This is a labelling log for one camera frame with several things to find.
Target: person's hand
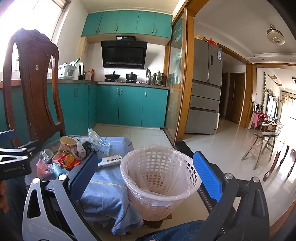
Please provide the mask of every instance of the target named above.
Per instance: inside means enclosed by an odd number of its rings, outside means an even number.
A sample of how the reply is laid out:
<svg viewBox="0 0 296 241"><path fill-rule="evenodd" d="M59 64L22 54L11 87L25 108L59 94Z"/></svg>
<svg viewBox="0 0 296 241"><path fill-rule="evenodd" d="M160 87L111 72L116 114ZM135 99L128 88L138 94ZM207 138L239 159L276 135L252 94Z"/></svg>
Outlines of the person's hand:
<svg viewBox="0 0 296 241"><path fill-rule="evenodd" d="M7 190L6 183L4 181L0 181L0 209L4 213L7 213L9 211L6 190Z"/></svg>

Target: television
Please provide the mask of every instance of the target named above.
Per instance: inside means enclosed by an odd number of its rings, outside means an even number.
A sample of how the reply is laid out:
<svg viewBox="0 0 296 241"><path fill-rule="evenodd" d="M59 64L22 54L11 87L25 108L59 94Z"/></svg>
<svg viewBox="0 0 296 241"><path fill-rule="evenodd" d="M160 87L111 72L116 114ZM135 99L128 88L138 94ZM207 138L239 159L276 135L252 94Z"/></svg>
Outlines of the television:
<svg viewBox="0 0 296 241"><path fill-rule="evenodd" d="M147 42L112 40L102 41L104 68L143 69Z"/></svg>
<svg viewBox="0 0 296 241"><path fill-rule="evenodd" d="M271 118L275 118L276 110L277 110L277 100L272 95L268 94L265 114L267 114Z"/></svg>

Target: metal lid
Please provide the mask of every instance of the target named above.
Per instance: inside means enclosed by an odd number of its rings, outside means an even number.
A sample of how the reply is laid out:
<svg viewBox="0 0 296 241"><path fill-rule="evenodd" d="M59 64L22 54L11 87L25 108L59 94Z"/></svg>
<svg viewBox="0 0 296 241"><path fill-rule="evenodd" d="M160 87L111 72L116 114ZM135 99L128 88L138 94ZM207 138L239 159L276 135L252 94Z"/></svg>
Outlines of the metal lid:
<svg viewBox="0 0 296 241"><path fill-rule="evenodd" d="M165 77L164 73L160 73L160 71L158 70L157 73L154 73L153 76L162 76Z"/></svg>

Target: bottle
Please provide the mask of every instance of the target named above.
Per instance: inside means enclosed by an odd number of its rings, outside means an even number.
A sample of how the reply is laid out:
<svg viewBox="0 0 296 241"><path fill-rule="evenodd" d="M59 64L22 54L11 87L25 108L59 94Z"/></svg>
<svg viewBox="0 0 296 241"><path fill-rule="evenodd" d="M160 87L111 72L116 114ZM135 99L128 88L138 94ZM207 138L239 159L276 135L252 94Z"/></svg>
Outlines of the bottle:
<svg viewBox="0 0 296 241"><path fill-rule="evenodd" d="M94 81L94 69L91 70L91 81Z"/></svg>

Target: upper cabinet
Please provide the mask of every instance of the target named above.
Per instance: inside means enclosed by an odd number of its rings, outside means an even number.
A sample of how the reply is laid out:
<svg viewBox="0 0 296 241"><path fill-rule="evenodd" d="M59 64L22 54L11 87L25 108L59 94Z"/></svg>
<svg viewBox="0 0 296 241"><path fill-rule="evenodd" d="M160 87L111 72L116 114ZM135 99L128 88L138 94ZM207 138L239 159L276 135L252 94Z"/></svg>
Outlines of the upper cabinet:
<svg viewBox="0 0 296 241"><path fill-rule="evenodd" d="M140 34L171 38L172 16L163 13L122 10L90 13L82 36L98 34Z"/></svg>
<svg viewBox="0 0 296 241"><path fill-rule="evenodd" d="M156 13L154 35L160 37L172 37L172 16L162 13Z"/></svg>
<svg viewBox="0 0 296 241"><path fill-rule="evenodd" d="M103 12L91 13L87 16L85 25L82 31L82 37L87 35L97 34Z"/></svg>

